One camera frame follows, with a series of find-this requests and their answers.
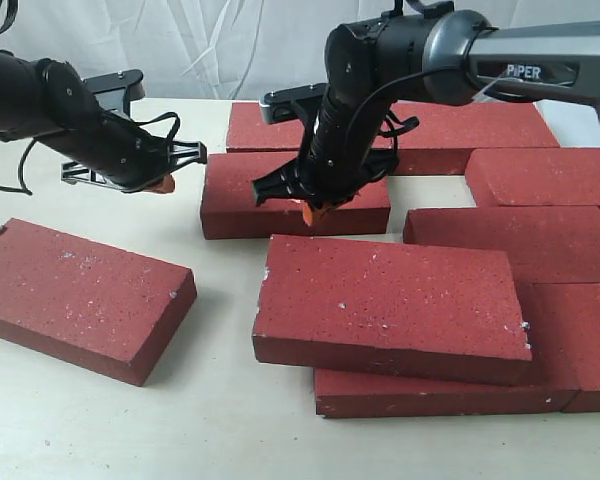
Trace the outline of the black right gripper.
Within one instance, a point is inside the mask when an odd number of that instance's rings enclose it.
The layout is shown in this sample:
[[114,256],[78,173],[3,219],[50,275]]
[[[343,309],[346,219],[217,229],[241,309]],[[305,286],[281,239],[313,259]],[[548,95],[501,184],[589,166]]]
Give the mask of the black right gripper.
[[309,228],[340,228],[351,222],[359,210],[346,203],[398,166],[399,132],[391,106],[383,99],[349,105],[324,94],[315,119],[302,124],[297,155],[252,181],[255,204],[301,200],[302,219]]

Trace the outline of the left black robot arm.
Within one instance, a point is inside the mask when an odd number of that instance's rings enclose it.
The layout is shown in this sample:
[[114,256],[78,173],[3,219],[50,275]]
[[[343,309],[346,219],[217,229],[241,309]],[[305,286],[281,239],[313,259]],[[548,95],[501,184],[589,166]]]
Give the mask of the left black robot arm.
[[[14,24],[19,4],[0,1],[0,35]],[[144,97],[138,69],[90,78],[68,62],[42,58],[27,61],[0,50],[0,141],[42,144],[61,154],[61,179],[131,194],[159,194],[175,189],[174,172],[206,164],[200,141],[179,141],[177,113],[168,111],[166,136],[146,131],[131,116],[131,104]]]

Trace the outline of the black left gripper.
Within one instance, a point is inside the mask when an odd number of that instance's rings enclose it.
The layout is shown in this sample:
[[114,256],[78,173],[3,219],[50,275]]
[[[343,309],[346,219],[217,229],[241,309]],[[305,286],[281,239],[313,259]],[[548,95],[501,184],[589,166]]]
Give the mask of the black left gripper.
[[176,139],[180,126],[174,112],[136,122],[106,111],[94,130],[69,132],[59,139],[59,152],[68,158],[61,167],[61,180],[122,193],[173,193],[176,171],[207,163],[202,142]]

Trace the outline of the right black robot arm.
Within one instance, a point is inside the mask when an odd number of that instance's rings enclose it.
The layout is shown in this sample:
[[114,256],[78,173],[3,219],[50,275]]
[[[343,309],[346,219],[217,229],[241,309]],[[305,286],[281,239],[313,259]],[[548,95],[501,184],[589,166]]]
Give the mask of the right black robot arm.
[[297,155],[255,179],[255,202],[298,200],[314,224],[392,174],[391,140],[418,126],[392,106],[412,101],[465,106],[479,95],[510,103],[554,100],[592,107],[600,124],[600,21],[500,29],[450,1],[402,2],[376,18],[333,29],[324,47],[326,79],[265,94],[267,124],[304,128]]

